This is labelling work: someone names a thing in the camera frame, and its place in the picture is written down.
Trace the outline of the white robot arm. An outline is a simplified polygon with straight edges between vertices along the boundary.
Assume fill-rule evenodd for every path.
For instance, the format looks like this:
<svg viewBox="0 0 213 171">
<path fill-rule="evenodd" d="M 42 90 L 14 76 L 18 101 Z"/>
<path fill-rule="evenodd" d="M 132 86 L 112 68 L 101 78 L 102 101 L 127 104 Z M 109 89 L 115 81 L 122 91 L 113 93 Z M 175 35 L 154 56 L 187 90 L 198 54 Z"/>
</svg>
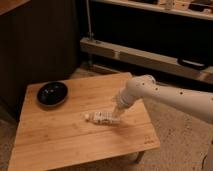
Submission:
<svg viewBox="0 0 213 171">
<path fill-rule="evenodd" d="M 116 94 L 120 110 L 130 108 L 137 100 L 152 98 L 207 123 L 213 124 L 213 93 L 158 85 L 151 75 L 133 77 Z"/>
</svg>

